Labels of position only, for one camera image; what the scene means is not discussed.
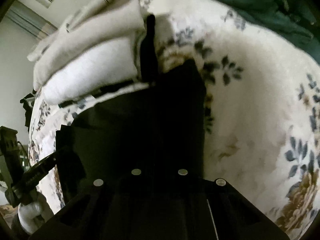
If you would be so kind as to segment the white gloved left hand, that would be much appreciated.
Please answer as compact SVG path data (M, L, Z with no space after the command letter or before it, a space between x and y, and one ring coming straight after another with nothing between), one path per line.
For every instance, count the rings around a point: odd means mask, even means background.
M15 239L28 239L41 226L54 216L45 196L38 192L37 200L18 206L17 215L13 218L11 229Z

